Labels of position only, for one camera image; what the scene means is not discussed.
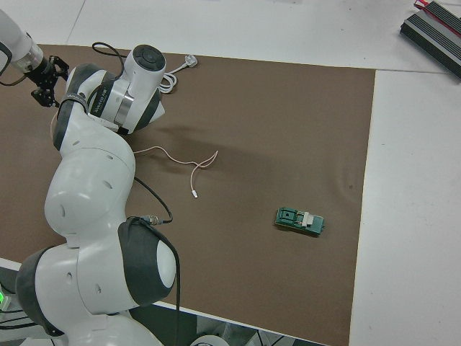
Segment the green terminal block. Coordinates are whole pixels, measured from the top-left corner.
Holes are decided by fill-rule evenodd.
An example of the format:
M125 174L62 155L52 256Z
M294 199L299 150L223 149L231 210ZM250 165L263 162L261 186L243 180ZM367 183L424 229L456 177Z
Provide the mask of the green terminal block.
M323 218L307 211L292 208L279 208L275 224L291 227L318 236L322 233Z

